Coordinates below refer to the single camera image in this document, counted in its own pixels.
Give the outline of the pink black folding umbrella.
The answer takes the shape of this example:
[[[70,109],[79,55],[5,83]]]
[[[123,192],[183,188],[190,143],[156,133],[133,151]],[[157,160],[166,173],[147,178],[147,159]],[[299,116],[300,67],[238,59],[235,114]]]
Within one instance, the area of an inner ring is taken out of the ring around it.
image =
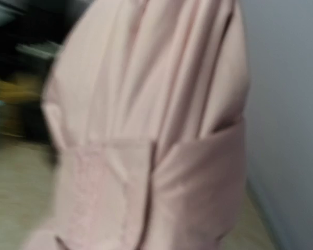
[[[245,189],[239,1],[93,1],[43,95],[50,216],[24,249],[219,249]]]

